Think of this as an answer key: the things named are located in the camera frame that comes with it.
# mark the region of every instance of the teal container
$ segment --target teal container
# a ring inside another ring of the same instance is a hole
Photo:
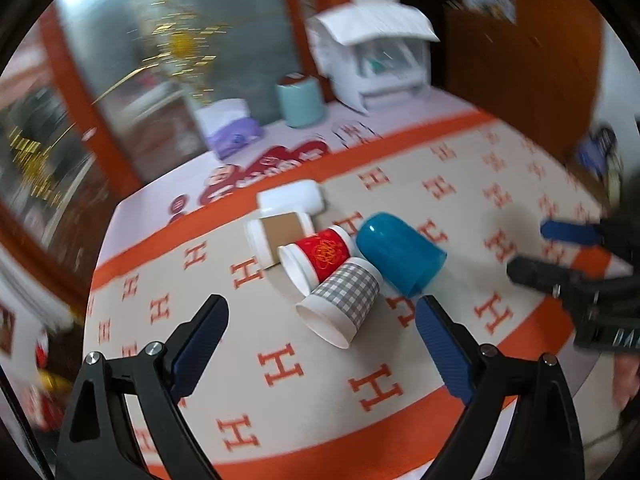
[[[306,128],[324,120],[326,107],[318,79],[297,72],[276,86],[280,111],[287,126]]]
[[[356,245],[406,298],[420,294],[447,259],[445,251],[389,213],[377,213],[367,219],[358,232]]]

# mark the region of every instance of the blue plastic cup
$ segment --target blue plastic cup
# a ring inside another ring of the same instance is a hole
[[[447,259],[447,253],[389,213],[376,213],[356,238],[362,255],[404,297],[420,294]]]

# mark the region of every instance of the red paper cup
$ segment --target red paper cup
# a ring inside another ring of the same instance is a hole
[[[355,254],[356,246],[351,237],[337,225],[278,247],[278,256],[287,276],[305,296]]]

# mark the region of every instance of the screw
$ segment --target screw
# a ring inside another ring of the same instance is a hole
[[[547,366],[556,366],[558,364],[558,358],[555,355],[549,353],[542,355],[542,361]]]
[[[498,349],[489,344],[484,344],[480,346],[480,353],[484,357],[496,357],[498,355]]]
[[[145,346],[145,353],[147,355],[156,355],[159,354],[162,350],[162,343],[159,341],[153,341]]]
[[[100,352],[89,352],[86,355],[85,361],[87,364],[95,365],[100,360]]]

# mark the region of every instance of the purple tissue package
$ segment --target purple tissue package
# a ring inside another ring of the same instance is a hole
[[[263,136],[264,130],[258,121],[251,117],[243,117],[207,137],[207,146],[224,160]]]

